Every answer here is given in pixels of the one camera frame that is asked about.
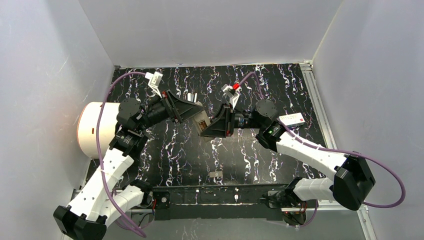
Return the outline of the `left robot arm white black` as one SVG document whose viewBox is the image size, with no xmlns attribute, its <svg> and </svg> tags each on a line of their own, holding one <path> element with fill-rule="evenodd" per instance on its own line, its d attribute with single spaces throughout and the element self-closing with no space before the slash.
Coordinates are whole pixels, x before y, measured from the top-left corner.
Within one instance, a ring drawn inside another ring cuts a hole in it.
<svg viewBox="0 0 424 240">
<path fill-rule="evenodd" d="M 155 97 L 147 109 L 135 98 L 123 100 L 116 116 L 120 129 L 105 154 L 97 147 L 99 167 L 96 172 L 67 206 L 59 205 L 53 213 L 61 232 L 73 240 L 101 240 L 112 223 L 127 218 L 126 227 L 146 237 L 126 212 L 145 202 L 152 187 L 145 181 L 134 180 L 115 196 L 113 189 L 146 145 L 149 139 L 146 129 L 167 119 L 183 123 L 203 110 L 199 102 L 181 99 L 170 90 Z"/>
</svg>

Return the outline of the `white remote control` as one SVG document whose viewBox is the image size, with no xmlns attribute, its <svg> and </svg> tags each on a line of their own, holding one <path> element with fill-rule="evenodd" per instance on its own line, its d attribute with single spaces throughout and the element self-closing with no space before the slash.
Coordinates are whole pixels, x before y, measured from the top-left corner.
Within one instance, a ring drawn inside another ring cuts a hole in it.
<svg viewBox="0 0 424 240">
<path fill-rule="evenodd" d="M 211 124 L 210 119 L 205 110 L 202 110 L 201 112 L 195 114 L 192 117 L 192 122 L 199 136 Z"/>
</svg>

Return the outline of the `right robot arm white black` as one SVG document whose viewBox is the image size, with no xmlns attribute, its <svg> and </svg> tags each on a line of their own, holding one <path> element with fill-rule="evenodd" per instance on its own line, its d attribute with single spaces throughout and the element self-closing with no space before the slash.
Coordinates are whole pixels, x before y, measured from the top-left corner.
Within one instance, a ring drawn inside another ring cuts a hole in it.
<svg viewBox="0 0 424 240">
<path fill-rule="evenodd" d="M 223 103 L 212 120 L 199 120 L 197 124 L 203 138 L 230 137 L 234 129 L 258 129 L 255 138 L 264 148 L 297 159 L 324 174 L 324 178 L 315 179 L 296 177 L 284 190 L 263 195 L 263 202 L 270 208 L 328 200 L 356 211 L 376 184 L 364 157 L 325 150 L 295 135 L 283 125 L 269 99 L 261 99 L 253 110 L 237 110 Z"/>
</svg>

